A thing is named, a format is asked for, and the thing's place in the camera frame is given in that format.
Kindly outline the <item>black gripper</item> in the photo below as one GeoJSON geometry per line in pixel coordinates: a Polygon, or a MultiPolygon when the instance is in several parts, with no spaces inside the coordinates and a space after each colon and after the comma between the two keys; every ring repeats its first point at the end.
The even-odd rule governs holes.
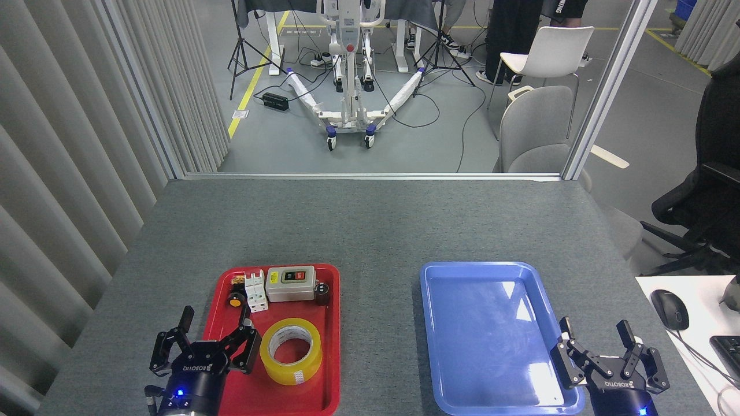
{"type": "Polygon", "coordinates": [[[157,334],[150,370],[156,376],[171,374],[161,393],[156,415],[217,415],[224,394],[229,369],[251,374],[261,348],[262,336],[251,319],[240,319],[236,329],[217,341],[190,343],[190,330],[195,310],[183,308],[177,326],[157,334]],[[170,350],[174,343],[182,351],[170,367],[170,350]]]}
{"type": "Polygon", "coordinates": [[[622,358],[597,357],[584,348],[575,339],[570,318],[561,318],[558,325],[561,334],[550,357],[564,389],[587,384],[595,415],[658,415],[650,393],[669,389],[663,359],[657,348],[646,347],[637,339],[627,320],[616,324],[626,348],[622,358]],[[646,379],[636,371],[639,362],[644,366],[646,379]],[[611,377],[601,374],[602,366],[611,372],[611,377]]]}

